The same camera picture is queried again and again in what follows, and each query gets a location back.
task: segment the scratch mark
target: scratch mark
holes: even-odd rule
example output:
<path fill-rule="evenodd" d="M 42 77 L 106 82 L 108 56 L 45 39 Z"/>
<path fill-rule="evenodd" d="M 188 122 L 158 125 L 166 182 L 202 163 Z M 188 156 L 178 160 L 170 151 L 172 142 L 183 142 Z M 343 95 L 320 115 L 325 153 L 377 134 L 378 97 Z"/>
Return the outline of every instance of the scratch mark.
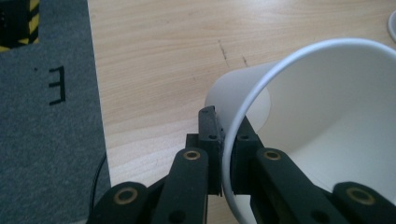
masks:
<path fill-rule="evenodd" d="M 224 61 L 227 63 L 227 67 L 230 67 L 230 65 L 228 65 L 228 62 L 227 62 L 227 52 L 225 51 L 224 47 L 221 45 L 221 40 L 219 40 L 219 46 L 220 46 L 221 52 L 223 54 Z"/>
<path fill-rule="evenodd" d="M 243 56 L 243 55 L 242 55 L 242 58 L 244 59 L 244 64 L 245 64 L 245 66 L 248 67 L 248 61 L 247 61 L 247 59 L 246 59 L 245 56 Z"/>

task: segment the gray carpet mat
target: gray carpet mat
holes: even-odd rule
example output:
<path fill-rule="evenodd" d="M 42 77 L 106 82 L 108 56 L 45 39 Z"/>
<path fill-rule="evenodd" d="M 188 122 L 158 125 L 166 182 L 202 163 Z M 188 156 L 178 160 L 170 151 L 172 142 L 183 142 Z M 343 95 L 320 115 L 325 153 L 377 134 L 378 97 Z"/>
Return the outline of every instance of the gray carpet mat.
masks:
<path fill-rule="evenodd" d="M 0 53 L 3 224 L 86 219 L 106 151 L 87 1 L 41 0 L 39 13 L 39 43 Z M 109 188 L 105 163 L 96 199 Z"/>

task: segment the white object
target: white object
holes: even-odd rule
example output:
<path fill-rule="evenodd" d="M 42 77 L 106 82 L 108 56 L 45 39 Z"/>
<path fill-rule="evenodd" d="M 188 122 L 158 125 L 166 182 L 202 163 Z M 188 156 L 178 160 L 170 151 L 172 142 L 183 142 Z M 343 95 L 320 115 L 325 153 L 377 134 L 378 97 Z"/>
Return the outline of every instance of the white object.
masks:
<path fill-rule="evenodd" d="M 393 41 L 396 42 L 396 11 L 394 11 L 388 20 L 388 31 Z"/>
<path fill-rule="evenodd" d="M 264 88 L 269 94 L 255 102 Z M 314 184 L 332 191 L 336 183 L 355 181 L 396 203 L 394 49 L 357 38 L 328 40 L 215 82 L 205 105 L 215 106 L 226 133 L 223 188 L 240 223 L 254 218 L 248 203 L 235 201 L 230 160 L 253 103 L 265 104 L 259 121 L 248 117 L 253 124 L 265 122 L 258 131 L 264 145 L 287 152 Z"/>

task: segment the wooden table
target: wooden table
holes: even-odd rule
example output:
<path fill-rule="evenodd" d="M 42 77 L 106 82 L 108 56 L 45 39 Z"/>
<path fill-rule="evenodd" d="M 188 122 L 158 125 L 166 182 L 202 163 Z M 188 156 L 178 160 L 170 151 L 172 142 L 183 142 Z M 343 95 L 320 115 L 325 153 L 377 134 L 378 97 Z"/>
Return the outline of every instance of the wooden table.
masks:
<path fill-rule="evenodd" d="M 167 175 L 213 82 L 334 37 L 396 49 L 394 0 L 89 0 L 112 185 Z M 236 223 L 209 197 L 208 223 Z"/>

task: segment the black cable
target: black cable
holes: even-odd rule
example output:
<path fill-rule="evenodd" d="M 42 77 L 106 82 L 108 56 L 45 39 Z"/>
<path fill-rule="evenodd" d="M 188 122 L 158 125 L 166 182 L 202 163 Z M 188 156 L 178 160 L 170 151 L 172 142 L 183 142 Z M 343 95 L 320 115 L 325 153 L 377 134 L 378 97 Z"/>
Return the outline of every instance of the black cable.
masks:
<path fill-rule="evenodd" d="M 96 185 L 98 183 L 99 174 L 100 174 L 100 171 L 102 170 L 103 164 L 106 161 L 106 158 L 107 158 L 107 156 L 105 153 L 105 155 L 103 155 L 102 159 L 100 160 L 99 166 L 96 169 L 95 176 L 93 177 L 92 187 L 91 187 L 91 198 L 90 198 L 90 214 L 93 210 L 93 207 L 95 206 Z"/>

